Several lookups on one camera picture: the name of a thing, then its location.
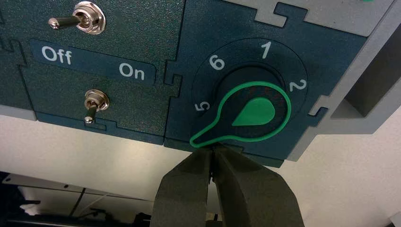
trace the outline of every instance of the metal toggle switch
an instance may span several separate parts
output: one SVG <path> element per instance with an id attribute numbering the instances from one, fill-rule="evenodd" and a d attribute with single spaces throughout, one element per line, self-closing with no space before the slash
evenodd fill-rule
<path id="1" fill-rule="evenodd" d="M 110 100 L 103 91 L 90 89 L 85 93 L 84 105 L 88 110 L 84 122 L 85 124 L 92 124 L 95 122 L 96 112 L 109 108 Z"/>
<path id="2" fill-rule="evenodd" d="M 105 30 L 106 18 L 96 4 L 82 1 L 75 5 L 72 16 L 53 17 L 49 19 L 48 24 L 54 30 L 76 26 L 81 31 L 97 35 Z"/>

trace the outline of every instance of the number 2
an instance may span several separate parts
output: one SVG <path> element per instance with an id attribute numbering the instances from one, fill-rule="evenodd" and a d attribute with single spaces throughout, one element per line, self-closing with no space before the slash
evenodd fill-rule
<path id="1" fill-rule="evenodd" d="M 303 89 L 305 89 L 305 87 L 306 87 L 306 80 L 302 79 L 302 80 L 300 80 L 299 82 L 301 82 L 302 85 L 298 85 L 298 84 L 296 84 L 296 83 L 294 83 L 294 82 L 291 82 L 291 83 L 289 84 L 289 91 L 292 92 L 292 91 L 294 90 L 294 88 L 296 88 L 296 89 L 298 89 L 298 90 L 303 90 Z"/>
<path id="2" fill-rule="evenodd" d="M 196 111 L 204 111 L 205 109 L 206 110 L 210 109 L 210 104 L 208 102 L 201 102 L 199 106 L 198 104 L 195 104 Z"/>

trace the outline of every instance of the number 1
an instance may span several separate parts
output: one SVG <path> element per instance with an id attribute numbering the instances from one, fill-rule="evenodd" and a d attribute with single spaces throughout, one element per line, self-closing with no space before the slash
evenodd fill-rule
<path id="1" fill-rule="evenodd" d="M 263 57 L 262 57 L 263 59 L 265 59 L 267 57 L 267 53 L 269 53 L 269 50 L 270 50 L 270 45 L 271 45 L 271 42 L 268 42 L 268 43 L 262 45 L 262 48 L 265 48 Z"/>

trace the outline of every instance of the number 5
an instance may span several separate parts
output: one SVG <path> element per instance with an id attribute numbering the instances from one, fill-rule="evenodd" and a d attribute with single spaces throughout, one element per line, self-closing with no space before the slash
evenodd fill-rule
<path id="1" fill-rule="evenodd" d="M 210 104 L 208 102 L 201 102 L 199 106 L 198 104 L 195 104 L 196 111 L 204 111 L 205 109 L 206 110 L 210 109 Z"/>

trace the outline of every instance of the gray panel frame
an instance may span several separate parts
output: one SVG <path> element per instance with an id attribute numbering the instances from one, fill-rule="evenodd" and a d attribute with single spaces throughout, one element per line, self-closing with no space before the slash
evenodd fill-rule
<path id="1" fill-rule="evenodd" d="M 371 134 L 398 109 L 401 105 L 401 80 L 394 84 L 365 118 L 334 119 L 331 117 L 400 22 L 401 1 L 395 0 L 333 92 L 329 96 L 321 96 L 315 103 L 310 111 L 311 115 L 315 115 L 321 107 L 328 108 L 328 112 L 317 127 L 309 127 L 305 131 L 289 155 L 288 160 L 297 161 L 318 134 Z"/>

